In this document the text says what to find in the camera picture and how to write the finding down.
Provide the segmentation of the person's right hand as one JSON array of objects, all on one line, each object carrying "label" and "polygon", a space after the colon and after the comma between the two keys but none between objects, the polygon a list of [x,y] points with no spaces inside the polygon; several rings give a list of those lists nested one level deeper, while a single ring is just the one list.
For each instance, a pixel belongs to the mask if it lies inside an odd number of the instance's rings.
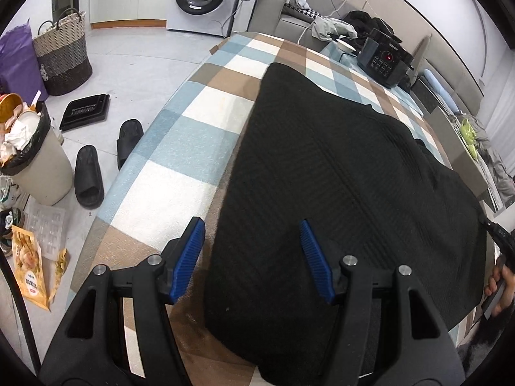
[{"label": "person's right hand", "polygon": [[487,297],[492,295],[496,299],[492,301],[489,316],[496,317],[510,307],[514,299],[515,277],[507,265],[500,266],[497,263],[492,269],[492,275],[484,288]]}]

